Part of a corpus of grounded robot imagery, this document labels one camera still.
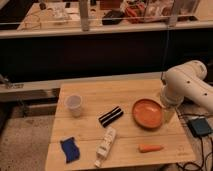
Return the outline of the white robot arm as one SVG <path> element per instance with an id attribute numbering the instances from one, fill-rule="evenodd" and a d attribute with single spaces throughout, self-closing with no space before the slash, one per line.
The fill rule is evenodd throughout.
<path id="1" fill-rule="evenodd" d="M 175 109 L 185 98 L 213 113 L 213 86 L 204 82 L 206 75 L 207 68 L 199 60 L 174 66 L 165 72 L 160 100 L 164 105 L 166 123 L 172 119 Z"/>

